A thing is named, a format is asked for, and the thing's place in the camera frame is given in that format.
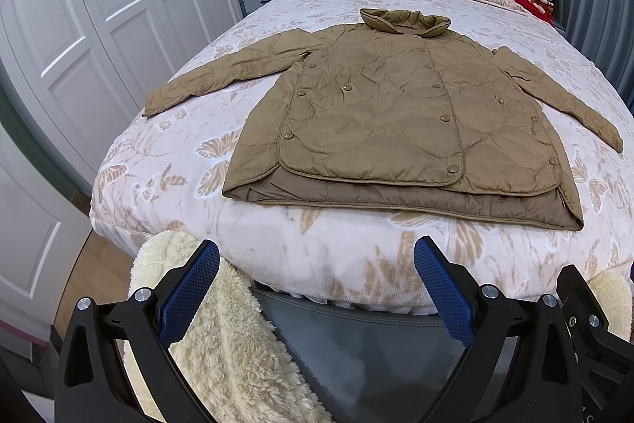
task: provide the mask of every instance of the bed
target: bed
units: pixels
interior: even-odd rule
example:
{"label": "bed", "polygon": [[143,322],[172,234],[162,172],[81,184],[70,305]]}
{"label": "bed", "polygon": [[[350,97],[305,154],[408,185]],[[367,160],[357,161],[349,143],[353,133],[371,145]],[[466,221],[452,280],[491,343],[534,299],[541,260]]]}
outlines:
{"label": "bed", "polygon": [[430,235],[449,260],[508,297],[554,292],[575,264],[586,279],[634,260],[634,124],[601,72],[547,23],[505,0],[273,0],[204,48],[176,75],[291,28],[361,21],[359,9],[419,10],[489,47],[535,63],[619,130],[617,154],[578,121],[543,105],[559,133],[581,198],[584,229],[541,230],[416,212],[262,206],[224,198],[231,153],[272,75],[232,84],[151,119],[140,115],[110,148],[94,184],[91,221],[131,255],[163,230],[215,241],[248,276],[274,289],[343,306],[426,314],[433,305],[411,258]]}

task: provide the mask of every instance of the white fleece blanket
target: white fleece blanket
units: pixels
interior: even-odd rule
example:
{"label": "white fleece blanket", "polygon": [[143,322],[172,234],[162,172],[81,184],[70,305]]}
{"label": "white fleece blanket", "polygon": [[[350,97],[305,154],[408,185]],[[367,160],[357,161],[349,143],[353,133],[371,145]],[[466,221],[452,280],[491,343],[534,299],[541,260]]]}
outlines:
{"label": "white fleece blanket", "polygon": [[[182,266],[200,241],[165,231],[148,241],[132,268],[129,295],[156,287],[167,271]],[[185,337],[169,347],[176,365],[219,423],[330,423],[273,327],[260,315],[250,280],[226,260]],[[145,414],[165,421],[143,381],[130,344],[124,364]]]}

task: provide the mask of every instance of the brown quilted jacket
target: brown quilted jacket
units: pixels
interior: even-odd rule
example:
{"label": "brown quilted jacket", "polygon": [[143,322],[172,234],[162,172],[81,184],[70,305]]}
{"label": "brown quilted jacket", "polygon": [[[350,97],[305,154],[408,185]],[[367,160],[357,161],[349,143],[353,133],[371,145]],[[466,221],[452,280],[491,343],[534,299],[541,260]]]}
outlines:
{"label": "brown quilted jacket", "polygon": [[536,99],[621,152],[611,123],[507,47],[449,31],[445,17],[361,17],[284,31],[198,67],[150,93],[144,115],[286,71],[246,121],[225,196],[582,228],[562,142]]}

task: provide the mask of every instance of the fleece fabric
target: fleece fabric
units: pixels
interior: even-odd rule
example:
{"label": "fleece fabric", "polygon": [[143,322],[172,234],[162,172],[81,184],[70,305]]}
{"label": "fleece fabric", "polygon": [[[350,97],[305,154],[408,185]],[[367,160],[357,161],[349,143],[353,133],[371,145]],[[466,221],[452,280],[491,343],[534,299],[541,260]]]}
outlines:
{"label": "fleece fabric", "polygon": [[[129,295],[155,287],[182,266],[200,244],[168,230],[147,241],[134,261]],[[220,423],[332,423],[273,327],[260,314],[250,280],[223,258],[189,325],[169,352],[188,384]],[[145,414],[165,421],[124,344],[124,365]]]}
{"label": "fleece fabric", "polygon": [[507,47],[450,20],[362,9],[362,24],[291,29],[148,94],[145,116],[235,80],[286,71],[253,109],[223,194],[581,230],[581,203],[540,101],[616,151],[616,128]]}

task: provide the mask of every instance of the white wardrobe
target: white wardrobe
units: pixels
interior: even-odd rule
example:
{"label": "white wardrobe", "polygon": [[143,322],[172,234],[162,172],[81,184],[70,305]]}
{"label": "white wardrobe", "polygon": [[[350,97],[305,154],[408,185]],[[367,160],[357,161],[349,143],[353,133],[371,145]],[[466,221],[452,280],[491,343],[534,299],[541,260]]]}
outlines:
{"label": "white wardrobe", "polygon": [[92,184],[145,95],[240,18],[238,0],[0,0],[0,59],[39,130]]}

